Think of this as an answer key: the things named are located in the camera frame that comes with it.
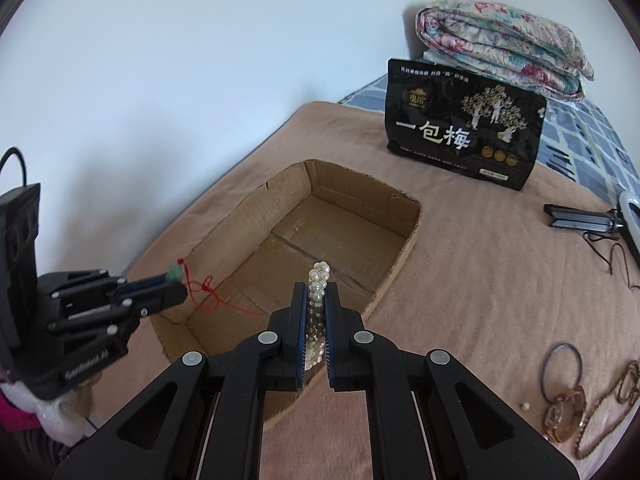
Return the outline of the white gloved hand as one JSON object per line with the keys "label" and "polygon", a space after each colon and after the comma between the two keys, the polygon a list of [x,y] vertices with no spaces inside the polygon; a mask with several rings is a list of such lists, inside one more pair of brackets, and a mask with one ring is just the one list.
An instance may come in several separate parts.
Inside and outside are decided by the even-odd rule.
{"label": "white gloved hand", "polygon": [[2,382],[1,392],[20,410],[32,413],[40,421],[44,433],[66,446],[92,436],[98,426],[92,419],[94,402],[92,387],[101,378],[97,374],[53,400],[37,398],[22,382]]}

